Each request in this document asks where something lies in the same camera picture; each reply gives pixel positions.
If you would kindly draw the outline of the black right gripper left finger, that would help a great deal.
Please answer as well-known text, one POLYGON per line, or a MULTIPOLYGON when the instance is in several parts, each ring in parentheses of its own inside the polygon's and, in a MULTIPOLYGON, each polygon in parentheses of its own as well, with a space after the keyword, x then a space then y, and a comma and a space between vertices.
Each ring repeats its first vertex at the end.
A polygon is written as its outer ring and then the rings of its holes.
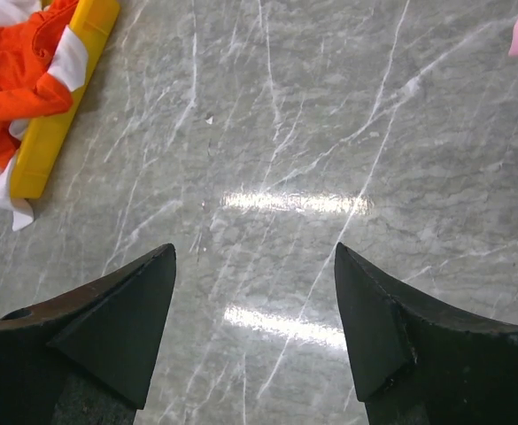
POLYGON ((164 244, 0 318, 0 424, 130 424, 145 407, 172 300, 164 244))

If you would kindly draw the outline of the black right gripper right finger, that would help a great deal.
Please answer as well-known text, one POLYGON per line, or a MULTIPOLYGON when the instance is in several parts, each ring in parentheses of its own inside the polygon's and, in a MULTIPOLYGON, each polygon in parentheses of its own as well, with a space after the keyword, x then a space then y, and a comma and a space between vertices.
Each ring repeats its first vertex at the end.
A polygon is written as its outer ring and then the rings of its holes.
POLYGON ((354 389, 373 424, 518 424, 518 326, 432 297, 336 247, 354 389))

